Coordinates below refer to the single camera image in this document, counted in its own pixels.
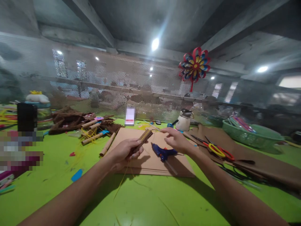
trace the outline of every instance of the ceiling light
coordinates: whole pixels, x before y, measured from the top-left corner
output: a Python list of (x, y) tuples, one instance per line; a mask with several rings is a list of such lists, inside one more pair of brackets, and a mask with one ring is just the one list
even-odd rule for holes
[(151, 50), (155, 51), (159, 47), (159, 39), (156, 38), (153, 40), (153, 43), (151, 44)]
[(263, 66), (263, 67), (260, 67), (257, 72), (265, 72), (269, 67), (268, 66)]

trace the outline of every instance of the perforated metal panel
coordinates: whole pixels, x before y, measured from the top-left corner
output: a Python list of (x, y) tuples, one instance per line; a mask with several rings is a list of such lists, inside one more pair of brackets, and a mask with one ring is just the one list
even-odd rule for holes
[[(191, 83), (181, 80), (177, 67), (44, 39), (0, 33), (0, 47), (5, 49), (0, 53), (2, 103), (24, 100), (30, 90), (39, 90), (54, 109), (70, 105), (123, 118), (125, 107), (134, 106), (137, 119), (173, 122), (187, 108), (195, 114), (192, 123), (212, 126), (233, 112), (235, 107), (225, 103), (266, 108), (275, 93), (283, 93), (276, 86), (211, 73), (189, 92)], [(300, 99), (299, 91), (292, 92)]]

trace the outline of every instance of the cardboard sheet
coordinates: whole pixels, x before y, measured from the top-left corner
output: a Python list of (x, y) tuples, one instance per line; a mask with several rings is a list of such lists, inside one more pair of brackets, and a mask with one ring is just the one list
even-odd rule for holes
[[(129, 138), (140, 137), (143, 132), (143, 130), (120, 128), (108, 152), (112, 151), (112, 149), (114, 149), (121, 141)], [(148, 143), (143, 144), (144, 152), (138, 159), (131, 161), (130, 166), (132, 170), (128, 169), (127, 174), (131, 174), (133, 172), (133, 174), (195, 177), (191, 165), (183, 154), (168, 157), (168, 162), (178, 173), (175, 175), (167, 163), (161, 162), (160, 158), (152, 150), (151, 142), (157, 144), (160, 148), (172, 149), (172, 147), (170, 147), (164, 140), (166, 136), (167, 134), (154, 132), (154, 134), (148, 139)]]
[[(235, 143), (235, 141), (220, 128), (208, 128), (199, 125), (197, 137), (205, 140), (205, 135), (212, 142), (229, 151), (236, 159), (235, 164), (266, 178), (281, 182), (293, 189), (301, 190), (301, 169)], [(206, 148), (200, 147), (200, 150), (210, 155), (212, 160), (221, 161), (219, 158), (209, 154)], [(253, 160), (255, 164), (244, 163), (240, 160)]]

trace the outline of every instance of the red pinwheel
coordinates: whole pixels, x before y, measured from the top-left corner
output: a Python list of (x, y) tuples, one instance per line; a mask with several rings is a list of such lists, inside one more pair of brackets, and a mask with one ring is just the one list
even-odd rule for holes
[(210, 62), (210, 58), (207, 58), (208, 51), (202, 51), (201, 47), (194, 49), (192, 55), (191, 53), (186, 53), (184, 55), (184, 61), (179, 64), (179, 68), (182, 70), (179, 76), (182, 77), (183, 81), (191, 80), (192, 92), (193, 83), (196, 83), (199, 78), (205, 78), (206, 72), (210, 70), (210, 66), (207, 63)]

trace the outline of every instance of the blue paper scrap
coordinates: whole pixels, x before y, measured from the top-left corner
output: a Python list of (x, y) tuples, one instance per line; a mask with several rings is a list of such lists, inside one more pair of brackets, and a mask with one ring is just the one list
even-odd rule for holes
[(79, 169), (71, 178), (73, 182), (77, 181), (82, 176), (82, 169)]

